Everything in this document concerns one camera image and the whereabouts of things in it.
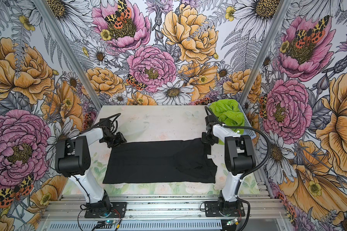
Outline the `black garment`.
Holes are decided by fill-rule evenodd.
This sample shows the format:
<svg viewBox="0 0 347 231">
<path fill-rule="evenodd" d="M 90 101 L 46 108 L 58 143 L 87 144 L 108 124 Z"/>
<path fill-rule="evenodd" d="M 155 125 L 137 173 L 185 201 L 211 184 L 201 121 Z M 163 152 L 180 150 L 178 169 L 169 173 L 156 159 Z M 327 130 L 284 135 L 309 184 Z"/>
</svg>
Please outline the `black garment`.
<svg viewBox="0 0 347 231">
<path fill-rule="evenodd" d="M 215 183 L 210 154 L 200 138 L 123 143 L 112 149 L 103 183 Z"/>
</svg>

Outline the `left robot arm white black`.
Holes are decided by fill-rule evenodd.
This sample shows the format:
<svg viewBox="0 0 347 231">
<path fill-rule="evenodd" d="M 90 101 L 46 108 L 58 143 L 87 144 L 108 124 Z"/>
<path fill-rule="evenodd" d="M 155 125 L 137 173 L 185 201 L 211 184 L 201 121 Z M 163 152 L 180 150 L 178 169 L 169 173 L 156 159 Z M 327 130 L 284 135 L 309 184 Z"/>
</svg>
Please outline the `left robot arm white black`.
<svg viewBox="0 0 347 231">
<path fill-rule="evenodd" d="M 123 218 L 126 203 L 112 203 L 108 193 L 97 182 L 91 167 L 89 146 L 96 142 L 106 143 L 113 149 L 126 139 L 118 132 L 120 113 L 102 118 L 79 135 L 60 140 L 56 144 L 54 169 L 73 181 L 83 193 L 83 205 L 87 218 Z"/>
</svg>

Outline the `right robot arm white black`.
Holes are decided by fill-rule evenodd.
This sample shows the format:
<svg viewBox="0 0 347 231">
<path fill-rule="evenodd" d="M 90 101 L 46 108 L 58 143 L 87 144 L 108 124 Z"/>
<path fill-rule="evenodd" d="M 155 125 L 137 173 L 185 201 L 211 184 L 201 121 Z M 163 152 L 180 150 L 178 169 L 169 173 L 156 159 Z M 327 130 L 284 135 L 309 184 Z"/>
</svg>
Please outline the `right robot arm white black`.
<svg viewBox="0 0 347 231">
<path fill-rule="evenodd" d="M 206 116 L 205 121 L 206 132 L 202 133 L 202 141 L 210 145 L 219 141 L 224 143 L 224 163 L 228 171 L 218 200 L 204 203 L 206 217 L 243 217 L 244 201 L 239 198 L 239 189 L 245 174 L 256 166 L 252 138 L 241 134 L 240 129 L 220 125 L 213 115 Z"/>
</svg>

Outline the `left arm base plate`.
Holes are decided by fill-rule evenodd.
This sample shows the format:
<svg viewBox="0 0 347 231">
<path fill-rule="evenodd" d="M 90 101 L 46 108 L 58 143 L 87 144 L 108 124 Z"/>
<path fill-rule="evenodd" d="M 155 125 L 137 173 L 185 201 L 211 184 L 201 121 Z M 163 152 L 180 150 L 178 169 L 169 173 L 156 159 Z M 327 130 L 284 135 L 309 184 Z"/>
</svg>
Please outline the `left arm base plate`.
<svg viewBox="0 0 347 231">
<path fill-rule="evenodd" d="M 110 206 L 102 202 L 87 204 L 85 218 L 124 218 L 126 202 L 111 202 Z"/>
</svg>

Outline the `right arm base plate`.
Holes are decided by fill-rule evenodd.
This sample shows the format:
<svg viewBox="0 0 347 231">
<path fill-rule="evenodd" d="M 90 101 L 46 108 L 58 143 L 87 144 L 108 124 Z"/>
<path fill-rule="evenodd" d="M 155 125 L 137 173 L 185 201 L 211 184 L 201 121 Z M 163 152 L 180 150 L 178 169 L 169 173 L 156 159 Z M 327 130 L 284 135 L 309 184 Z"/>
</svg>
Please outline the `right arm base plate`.
<svg viewBox="0 0 347 231">
<path fill-rule="evenodd" d="M 242 202 L 204 202 L 204 212 L 206 217 L 245 217 L 245 210 Z"/>
</svg>

